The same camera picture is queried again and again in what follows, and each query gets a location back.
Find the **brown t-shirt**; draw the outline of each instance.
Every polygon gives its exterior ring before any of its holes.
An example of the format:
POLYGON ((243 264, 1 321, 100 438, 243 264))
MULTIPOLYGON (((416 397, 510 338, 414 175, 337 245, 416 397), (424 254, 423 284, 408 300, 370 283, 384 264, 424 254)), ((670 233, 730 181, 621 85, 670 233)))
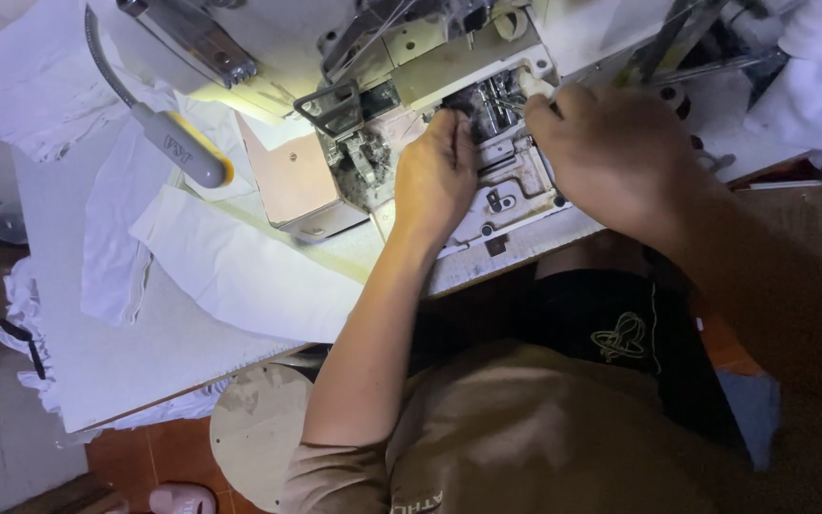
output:
POLYGON ((757 510, 750 475, 664 418, 652 378, 501 341, 428 376, 387 446, 301 445, 281 512, 757 510))

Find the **hand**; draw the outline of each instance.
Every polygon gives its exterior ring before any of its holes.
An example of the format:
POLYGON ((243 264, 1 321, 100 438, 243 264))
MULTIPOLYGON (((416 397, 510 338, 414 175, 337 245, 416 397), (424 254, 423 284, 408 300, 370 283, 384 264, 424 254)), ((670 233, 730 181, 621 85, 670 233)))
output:
POLYGON ((393 234, 432 251, 442 249, 474 199, 474 151, 468 117, 437 111, 427 131, 398 159, 393 234))
POLYGON ((525 123, 554 169, 557 187, 586 214, 655 247, 701 198, 727 194, 693 157, 690 136, 659 99, 641 91, 557 93, 558 115, 542 95, 525 105, 525 123))

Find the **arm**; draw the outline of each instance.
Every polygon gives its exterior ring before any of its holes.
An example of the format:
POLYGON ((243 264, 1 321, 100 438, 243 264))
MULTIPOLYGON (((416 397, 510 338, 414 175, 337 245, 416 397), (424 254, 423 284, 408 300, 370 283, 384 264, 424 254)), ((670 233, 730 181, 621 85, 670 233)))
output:
POLYGON ((691 154, 677 116, 638 91, 532 97, 528 123, 563 193, 671 259, 782 383, 822 394, 822 258, 747 212, 691 154))
POLYGON ((421 288, 474 196, 473 152, 468 119, 444 109, 402 153, 394 228, 313 386, 303 443, 364 446, 392 433, 421 288))

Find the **pink slipper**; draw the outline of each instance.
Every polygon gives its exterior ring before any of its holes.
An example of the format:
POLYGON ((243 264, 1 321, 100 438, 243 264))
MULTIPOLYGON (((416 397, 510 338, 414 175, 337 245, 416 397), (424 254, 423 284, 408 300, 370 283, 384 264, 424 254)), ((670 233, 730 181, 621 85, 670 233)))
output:
POLYGON ((215 495, 190 484, 158 485, 148 504, 154 514, 215 514, 215 495))

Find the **right hand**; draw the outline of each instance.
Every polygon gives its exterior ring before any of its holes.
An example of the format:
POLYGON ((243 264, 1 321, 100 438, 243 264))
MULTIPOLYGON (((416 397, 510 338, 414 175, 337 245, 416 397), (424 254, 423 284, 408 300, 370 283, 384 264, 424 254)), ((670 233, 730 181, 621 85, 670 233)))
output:
POLYGON ((690 136, 661 100, 574 83, 560 89, 556 103, 560 114, 544 96, 532 96, 525 123, 560 191, 607 228, 656 246, 694 198, 727 192, 696 163, 690 136))

